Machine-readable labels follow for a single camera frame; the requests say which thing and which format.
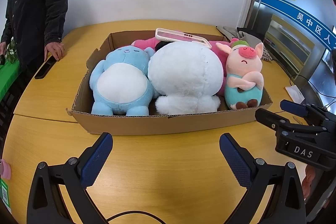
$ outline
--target white fluffy plush toy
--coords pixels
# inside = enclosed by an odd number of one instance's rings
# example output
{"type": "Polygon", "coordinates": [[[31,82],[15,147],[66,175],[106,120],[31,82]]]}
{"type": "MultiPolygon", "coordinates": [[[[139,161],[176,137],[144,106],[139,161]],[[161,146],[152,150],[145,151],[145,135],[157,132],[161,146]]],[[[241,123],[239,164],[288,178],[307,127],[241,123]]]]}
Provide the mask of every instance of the white fluffy plush toy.
{"type": "Polygon", "coordinates": [[[223,66],[214,52],[196,42],[173,42],[159,49],[148,64],[148,78],[163,95],[161,115],[216,112],[223,66]]]}

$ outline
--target green plant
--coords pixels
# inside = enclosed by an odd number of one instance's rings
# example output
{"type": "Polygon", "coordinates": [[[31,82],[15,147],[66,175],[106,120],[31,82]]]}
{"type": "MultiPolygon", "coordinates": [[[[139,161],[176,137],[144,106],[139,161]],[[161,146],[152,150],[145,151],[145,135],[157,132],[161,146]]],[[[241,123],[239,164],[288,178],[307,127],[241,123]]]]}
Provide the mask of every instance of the green plant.
{"type": "Polygon", "coordinates": [[[9,43],[5,57],[6,60],[8,60],[12,64],[17,61],[16,43],[14,39],[9,43]]]}

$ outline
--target cardboard box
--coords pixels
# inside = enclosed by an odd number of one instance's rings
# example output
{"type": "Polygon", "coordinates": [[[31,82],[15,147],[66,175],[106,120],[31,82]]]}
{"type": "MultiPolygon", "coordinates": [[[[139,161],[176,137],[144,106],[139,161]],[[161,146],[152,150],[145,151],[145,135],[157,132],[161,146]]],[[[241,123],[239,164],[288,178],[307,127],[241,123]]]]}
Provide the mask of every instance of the cardboard box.
{"type": "MultiPolygon", "coordinates": [[[[261,105],[256,108],[241,110],[229,110],[224,98],[221,97],[221,105],[218,112],[207,114],[189,115],[158,115],[155,109],[155,100],[150,103],[150,116],[125,117],[125,116],[98,116],[92,115],[93,94],[89,87],[91,72],[97,63],[105,59],[106,55],[123,46],[130,45],[137,39],[149,39],[154,37],[153,30],[125,31],[110,34],[100,49],[95,49],[86,62],[88,71],[79,86],[78,93],[68,114],[90,133],[101,134],[109,132],[112,135],[152,135],[171,134],[190,131],[199,131],[213,128],[221,128],[255,120],[254,113],[258,108],[268,109],[272,100],[267,91],[263,90],[261,105]]],[[[194,34],[206,38],[208,41],[226,41],[223,36],[194,34]]]]}

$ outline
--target metal screw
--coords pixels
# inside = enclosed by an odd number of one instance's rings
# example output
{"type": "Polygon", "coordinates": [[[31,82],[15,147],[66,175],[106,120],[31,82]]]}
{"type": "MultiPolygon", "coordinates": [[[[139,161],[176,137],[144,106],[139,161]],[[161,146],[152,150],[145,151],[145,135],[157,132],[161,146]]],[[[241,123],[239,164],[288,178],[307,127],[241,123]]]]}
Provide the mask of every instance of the metal screw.
{"type": "Polygon", "coordinates": [[[265,164],[265,161],[264,161],[262,158],[258,158],[258,159],[256,159],[255,162],[256,162],[258,165],[264,165],[264,164],[265,164]]]}
{"type": "Polygon", "coordinates": [[[75,164],[77,162],[77,158],[70,158],[69,160],[68,160],[68,163],[70,164],[70,165],[73,165],[73,164],[75,164]]]}
{"type": "Polygon", "coordinates": [[[289,163],[287,163],[287,165],[288,165],[288,167],[289,167],[290,169],[294,169],[294,168],[295,168],[295,164],[292,163],[291,161],[290,161],[289,163]]]}
{"type": "Polygon", "coordinates": [[[43,167],[45,167],[45,162],[44,161],[40,162],[37,167],[39,169],[42,169],[43,167]]]}

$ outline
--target white belly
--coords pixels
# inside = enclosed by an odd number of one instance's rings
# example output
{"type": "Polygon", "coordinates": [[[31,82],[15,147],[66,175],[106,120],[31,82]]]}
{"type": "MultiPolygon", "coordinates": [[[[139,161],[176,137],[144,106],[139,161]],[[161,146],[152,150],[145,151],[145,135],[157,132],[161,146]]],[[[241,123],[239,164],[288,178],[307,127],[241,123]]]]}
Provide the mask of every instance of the white belly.
{"type": "Polygon", "coordinates": [[[97,81],[97,90],[107,100],[124,104],[140,98],[147,89],[147,78],[141,70],[117,63],[105,70],[97,81]]]}

